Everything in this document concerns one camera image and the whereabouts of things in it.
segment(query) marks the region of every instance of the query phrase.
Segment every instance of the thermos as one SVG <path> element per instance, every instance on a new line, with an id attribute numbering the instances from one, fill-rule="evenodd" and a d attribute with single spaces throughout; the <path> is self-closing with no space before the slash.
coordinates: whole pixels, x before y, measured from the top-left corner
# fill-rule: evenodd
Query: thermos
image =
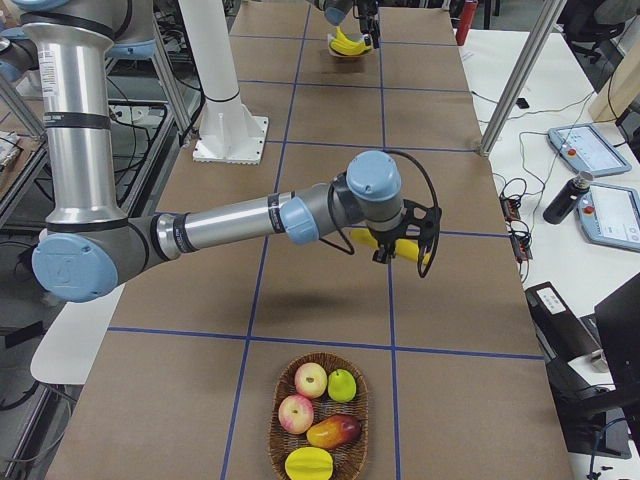
<path id="1" fill-rule="evenodd" d="M 542 214 L 544 219 L 554 225 L 564 220 L 569 212 L 576 207 L 582 196 L 589 191 L 591 182 L 593 182 L 593 175 L 589 172 L 579 172 L 576 177 L 566 183 L 549 204 Z"/>

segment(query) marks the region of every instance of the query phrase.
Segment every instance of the mango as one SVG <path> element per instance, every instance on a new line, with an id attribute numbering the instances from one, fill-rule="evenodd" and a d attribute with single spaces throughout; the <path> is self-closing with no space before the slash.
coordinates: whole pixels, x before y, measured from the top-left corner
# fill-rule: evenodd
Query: mango
<path id="1" fill-rule="evenodd" d="M 332 450 L 356 441 L 361 429 L 356 417 L 337 413 L 307 430 L 307 441 L 314 447 Z"/>

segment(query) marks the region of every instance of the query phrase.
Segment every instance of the table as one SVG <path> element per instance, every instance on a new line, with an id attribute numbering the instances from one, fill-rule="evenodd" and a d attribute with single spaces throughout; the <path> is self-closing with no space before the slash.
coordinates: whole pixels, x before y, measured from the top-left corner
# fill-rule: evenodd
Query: table
<path id="1" fill-rule="evenodd" d="M 373 392 L 361 478 L 571 478 L 448 14 L 382 9 L 381 28 L 380 52 L 336 61 L 309 6 L 243 4 L 232 46 L 244 103 L 270 117 L 263 160 L 182 152 L 159 209 L 327 181 L 363 149 L 401 148 L 445 212 L 426 282 L 409 262 L 283 237 L 145 273 L 125 287 L 48 478 L 271 478 L 275 382 L 318 350 L 354 362 Z M 427 202 L 400 168 L 407 197 Z"/>
<path id="2" fill-rule="evenodd" d="M 525 32 L 471 31 L 467 42 L 461 47 L 463 65 L 471 90 L 491 100 L 497 100 L 526 37 Z M 529 111 L 556 111 L 529 114 L 509 120 L 490 155 L 494 172 L 506 179 L 523 177 L 529 182 L 529 192 L 539 191 L 539 182 L 522 168 L 520 132 L 546 133 L 551 127 L 590 122 L 588 105 L 595 97 L 590 96 L 592 92 L 591 84 L 561 35 L 551 34 L 521 96 L 531 105 Z M 563 109 L 574 102 L 579 103 Z M 486 126 L 482 120 L 489 120 L 494 104 L 476 96 L 474 105 L 482 129 Z M 511 116 L 521 116 L 525 112 L 526 110 L 514 107 Z M 615 125 L 598 124 L 597 128 L 613 144 L 623 141 Z M 577 316 L 593 313 L 593 307 L 597 303 L 638 273 L 640 257 L 635 252 L 588 243 L 581 233 L 577 218 L 573 215 L 559 225 L 546 223 L 542 218 L 544 208 L 562 185 L 575 174 L 561 159 L 554 162 L 554 150 L 548 145 L 544 135 L 526 135 L 523 141 L 525 165 L 543 179 L 549 177 L 539 208 L 535 209 L 540 198 L 538 195 L 525 197 L 520 209 L 522 218 L 533 228 L 533 259 L 529 262 L 529 273 L 524 287 L 550 281 Z M 640 190 L 638 161 L 627 145 L 621 146 L 620 151 L 633 165 L 632 170 L 624 175 L 601 177 L 598 181 Z M 502 189 L 502 182 L 498 178 L 496 185 L 498 191 Z M 518 189 L 522 190 L 521 183 L 514 185 L 514 190 L 508 193 L 514 193 Z M 572 366 L 587 381 L 611 382 L 608 374 L 597 374 L 584 358 L 576 359 Z M 602 472 L 600 478 L 634 478 L 632 473 L 637 473 L 640 461 L 635 446 L 632 450 L 633 461 L 597 459 L 598 469 L 599 465 L 615 465 L 614 470 Z M 589 457 L 573 454 L 570 457 L 575 478 L 584 478 L 588 470 Z"/>

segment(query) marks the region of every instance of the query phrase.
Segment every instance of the green pear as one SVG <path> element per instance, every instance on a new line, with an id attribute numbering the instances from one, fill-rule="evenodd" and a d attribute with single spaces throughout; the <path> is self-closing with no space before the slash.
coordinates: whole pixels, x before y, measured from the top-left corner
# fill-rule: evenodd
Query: green pear
<path id="1" fill-rule="evenodd" d="M 356 396 L 356 379 L 347 370 L 339 368 L 329 375 L 328 388 L 331 400 L 346 403 Z"/>

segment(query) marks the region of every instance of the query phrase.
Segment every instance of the wicker basket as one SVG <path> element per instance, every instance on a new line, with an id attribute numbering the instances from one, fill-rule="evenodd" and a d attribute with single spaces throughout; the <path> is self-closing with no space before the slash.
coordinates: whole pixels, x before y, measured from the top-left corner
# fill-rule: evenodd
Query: wicker basket
<path id="1" fill-rule="evenodd" d="M 369 434 L 369 392 L 362 373 L 348 360 L 332 353 L 310 353 L 292 361 L 280 376 L 273 400 L 273 413 L 269 429 L 269 456 L 278 478 L 289 480 L 284 462 L 295 449 L 308 447 L 309 442 L 304 434 L 288 433 L 278 421 L 278 407 L 287 396 L 296 393 L 294 376 L 303 363 L 315 362 L 327 371 L 327 375 L 338 368 L 348 370 L 356 380 L 356 397 L 347 403 L 334 402 L 325 392 L 320 398 L 311 401 L 315 412 L 314 425 L 336 413 L 353 415 L 362 425 L 360 438 L 352 443 L 331 450 L 333 457 L 333 475 L 331 480 L 353 480 L 360 475 L 367 456 L 367 440 Z"/>

